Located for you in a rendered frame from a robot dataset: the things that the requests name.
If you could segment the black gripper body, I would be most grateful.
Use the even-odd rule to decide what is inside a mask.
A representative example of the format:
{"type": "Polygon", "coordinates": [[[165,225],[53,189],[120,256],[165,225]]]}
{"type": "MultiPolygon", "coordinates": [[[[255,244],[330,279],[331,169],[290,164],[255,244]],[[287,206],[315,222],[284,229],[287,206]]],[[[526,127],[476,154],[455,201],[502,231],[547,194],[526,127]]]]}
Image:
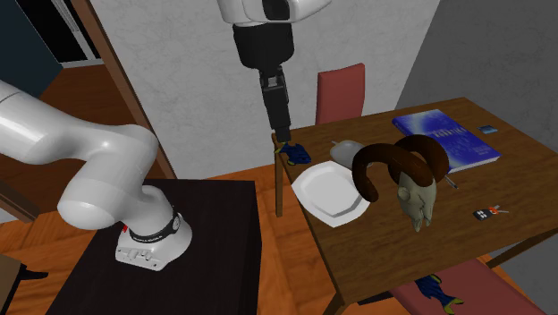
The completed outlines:
{"type": "Polygon", "coordinates": [[[232,26],[241,63],[260,71],[274,70],[294,53],[290,23],[264,23],[250,27],[232,26]]]}

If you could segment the grey rounded object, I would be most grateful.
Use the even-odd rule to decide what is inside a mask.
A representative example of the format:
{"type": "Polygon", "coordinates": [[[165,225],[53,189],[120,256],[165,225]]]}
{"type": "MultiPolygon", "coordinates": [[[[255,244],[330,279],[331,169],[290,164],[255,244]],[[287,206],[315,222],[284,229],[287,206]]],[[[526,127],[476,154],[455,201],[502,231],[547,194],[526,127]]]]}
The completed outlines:
{"type": "Polygon", "coordinates": [[[334,141],[334,146],[330,149],[330,156],[334,162],[352,170],[353,159],[363,148],[364,145],[354,140],[334,141]]]}

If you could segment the black key fob with keys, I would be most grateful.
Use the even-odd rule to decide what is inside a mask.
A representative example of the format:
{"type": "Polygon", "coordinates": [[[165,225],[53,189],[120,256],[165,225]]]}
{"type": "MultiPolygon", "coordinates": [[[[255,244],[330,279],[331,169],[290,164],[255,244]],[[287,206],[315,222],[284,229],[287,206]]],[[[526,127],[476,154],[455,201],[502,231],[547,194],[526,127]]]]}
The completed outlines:
{"type": "Polygon", "coordinates": [[[499,205],[495,205],[493,207],[489,207],[486,209],[478,209],[475,210],[472,215],[475,219],[477,219],[478,221],[485,221],[487,219],[489,219],[490,217],[499,215],[499,214],[504,214],[507,213],[507,210],[501,210],[499,205]]]}

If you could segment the blue book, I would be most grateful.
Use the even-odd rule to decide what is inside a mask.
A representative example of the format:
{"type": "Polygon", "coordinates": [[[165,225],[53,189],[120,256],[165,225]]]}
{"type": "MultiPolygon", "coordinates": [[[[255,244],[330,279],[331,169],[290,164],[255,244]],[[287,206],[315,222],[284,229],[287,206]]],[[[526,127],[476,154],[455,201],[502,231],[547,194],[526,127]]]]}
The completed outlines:
{"type": "Polygon", "coordinates": [[[436,140],[449,159],[448,173],[495,162],[501,154],[439,109],[397,116],[392,124],[405,136],[436,140]]]}

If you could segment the blue and yellow toy figure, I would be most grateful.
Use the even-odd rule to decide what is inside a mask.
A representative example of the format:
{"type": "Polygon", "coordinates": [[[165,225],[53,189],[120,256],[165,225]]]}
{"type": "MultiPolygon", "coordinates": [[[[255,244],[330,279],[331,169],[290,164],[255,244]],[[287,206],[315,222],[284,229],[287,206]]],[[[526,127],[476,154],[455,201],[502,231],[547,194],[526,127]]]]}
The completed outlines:
{"type": "Polygon", "coordinates": [[[296,143],[290,145],[288,142],[281,142],[275,154],[284,153],[287,155],[287,164],[290,166],[309,164],[311,157],[302,145],[296,143]]]}
{"type": "Polygon", "coordinates": [[[442,279],[436,274],[430,274],[429,276],[419,278],[415,280],[415,284],[426,298],[436,298],[441,303],[447,315],[455,315],[452,309],[454,304],[464,304],[462,299],[444,293],[441,288],[442,279]]]}

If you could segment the ram skull with brown horns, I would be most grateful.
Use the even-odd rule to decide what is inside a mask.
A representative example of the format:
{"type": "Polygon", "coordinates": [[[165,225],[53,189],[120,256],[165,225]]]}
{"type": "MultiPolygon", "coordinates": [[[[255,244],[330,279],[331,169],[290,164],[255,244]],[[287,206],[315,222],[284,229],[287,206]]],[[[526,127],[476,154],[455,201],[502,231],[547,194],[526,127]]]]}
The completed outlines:
{"type": "Polygon", "coordinates": [[[415,231],[432,221],[437,184],[449,170],[444,148],[426,135],[406,136],[394,144],[377,143],[360,149],[351,162],[351,175],[363,199],[376,202],[375,185],[367,176],[368,165],[381,162],[397,184],[397,199],[415,231]]]}

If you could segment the red chair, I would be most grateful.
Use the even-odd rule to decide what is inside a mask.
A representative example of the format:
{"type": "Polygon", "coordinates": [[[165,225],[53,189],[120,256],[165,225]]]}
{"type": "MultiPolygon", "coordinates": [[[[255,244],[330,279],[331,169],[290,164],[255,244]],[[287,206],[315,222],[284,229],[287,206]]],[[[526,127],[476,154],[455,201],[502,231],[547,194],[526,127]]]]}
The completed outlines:
{"type": "Polygon", "coordinates": [[[317,75],[316,124],[360,117],[365,103],[366,67],[363,63],[317,75]]]}
{"type": "Polygon", "coordinates": [[[390,291],[410,315],[546,315],[489,267],[473,259],[436,273],[441,291],[464,301],[445,311],[435,297],[427,298],[416,283],[390,291]]]}

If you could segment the brown wooden door frame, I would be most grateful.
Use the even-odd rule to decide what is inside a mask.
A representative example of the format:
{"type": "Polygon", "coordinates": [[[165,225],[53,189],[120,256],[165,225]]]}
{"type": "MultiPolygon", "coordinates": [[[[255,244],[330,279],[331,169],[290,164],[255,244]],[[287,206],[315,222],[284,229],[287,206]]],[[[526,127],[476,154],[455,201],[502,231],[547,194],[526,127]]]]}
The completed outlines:
{"type": "Polygon", "coordinates": [[[135,124],[156,133],[144,111],[142,104],[123,69],[123,66],[106,35],[106,31],[99,20],[90,0],[70,0],[72,7],[78,14],[101,59],[103,60],[116,88],[128,107],[135,124]]]}

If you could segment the white plate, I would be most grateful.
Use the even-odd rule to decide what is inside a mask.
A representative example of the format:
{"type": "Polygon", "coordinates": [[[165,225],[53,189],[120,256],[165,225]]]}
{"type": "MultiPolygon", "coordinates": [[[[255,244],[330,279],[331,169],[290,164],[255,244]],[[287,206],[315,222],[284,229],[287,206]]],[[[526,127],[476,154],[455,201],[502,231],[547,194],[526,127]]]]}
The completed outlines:
{"type": "Polygon", "coordinates": [[[357,219],[370,205],[357,191],[351,171],[334,161],[309,167],[292,189],[307,212],[331,227],[357,219]]]}

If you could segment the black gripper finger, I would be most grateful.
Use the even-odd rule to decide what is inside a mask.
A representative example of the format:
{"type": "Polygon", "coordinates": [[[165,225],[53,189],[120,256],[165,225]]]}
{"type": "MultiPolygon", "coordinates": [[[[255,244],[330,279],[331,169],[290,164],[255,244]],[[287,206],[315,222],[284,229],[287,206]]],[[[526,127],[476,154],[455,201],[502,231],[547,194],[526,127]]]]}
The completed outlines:
{"type": "Polygon", "coordinates": [[[260,72],[260,88],[271,128],[279,142],[291,140],[289,96],[284,78],[283,67],[275,71],[260,72]]]}

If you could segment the black robot stand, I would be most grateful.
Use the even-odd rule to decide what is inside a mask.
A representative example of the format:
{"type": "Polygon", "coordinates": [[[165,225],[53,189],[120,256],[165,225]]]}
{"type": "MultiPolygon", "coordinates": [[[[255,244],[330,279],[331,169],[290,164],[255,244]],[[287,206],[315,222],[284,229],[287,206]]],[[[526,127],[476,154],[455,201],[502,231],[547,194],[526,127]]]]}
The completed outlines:
{"type": "Polygon", "coordinates": [[[46,315],[257,315],[261,233],[252,181],[163,180],[191,226],[183,255],[160,271],[114,258],[117,223],[96,232],[46,315]]]}

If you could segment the brown wooden table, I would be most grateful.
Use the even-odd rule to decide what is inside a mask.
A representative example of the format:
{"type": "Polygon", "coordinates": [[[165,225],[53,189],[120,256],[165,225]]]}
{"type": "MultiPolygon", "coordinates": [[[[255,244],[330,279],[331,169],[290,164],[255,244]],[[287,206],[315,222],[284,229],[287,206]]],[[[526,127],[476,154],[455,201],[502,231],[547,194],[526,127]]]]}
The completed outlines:
{"type": "Polygon", "coordinates": [[[441,182],[433,222],[418,232],[384,165],[368,171],[380,196],[361,217],[332,228],[307,216],[335,289],[322,315],[342,315],[355,302],[486,253],[488,266],[499,266],[558,234],[558,153],[466,98],[437,108],[474,134],[492,125],[497,132],[484,141],[501,156],[450,175],[459,189],[441,182]],[[507,213],[485,221],[472,215],[495,205],[507,213]]]}

